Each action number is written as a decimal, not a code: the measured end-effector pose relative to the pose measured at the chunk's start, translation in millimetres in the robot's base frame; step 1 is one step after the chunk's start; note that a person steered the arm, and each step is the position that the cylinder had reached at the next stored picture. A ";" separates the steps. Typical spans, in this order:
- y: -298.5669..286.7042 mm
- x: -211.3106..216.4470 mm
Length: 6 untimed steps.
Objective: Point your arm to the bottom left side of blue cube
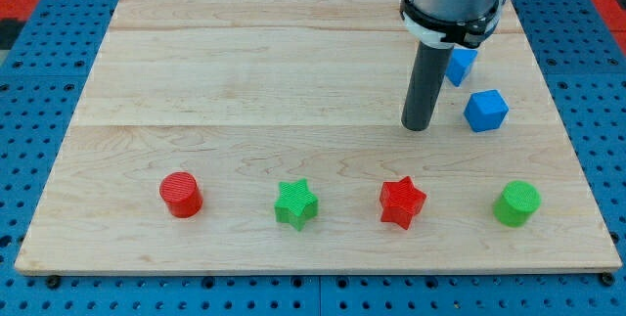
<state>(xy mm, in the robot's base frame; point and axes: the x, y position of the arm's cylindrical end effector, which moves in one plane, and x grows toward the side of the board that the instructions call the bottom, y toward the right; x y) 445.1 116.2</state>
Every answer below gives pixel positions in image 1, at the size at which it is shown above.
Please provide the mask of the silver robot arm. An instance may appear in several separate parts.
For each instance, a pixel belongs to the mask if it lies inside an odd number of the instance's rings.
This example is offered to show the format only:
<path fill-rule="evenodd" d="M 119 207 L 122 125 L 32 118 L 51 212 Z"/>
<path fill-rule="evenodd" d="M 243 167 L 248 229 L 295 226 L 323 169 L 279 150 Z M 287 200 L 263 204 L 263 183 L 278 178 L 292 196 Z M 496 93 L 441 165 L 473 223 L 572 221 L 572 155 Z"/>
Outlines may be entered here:
<path fill-rule="evenodd" d="M 401 0 L 405 27 L 436 49 L 476 49 L 496 29 L 506 0 Z"/>

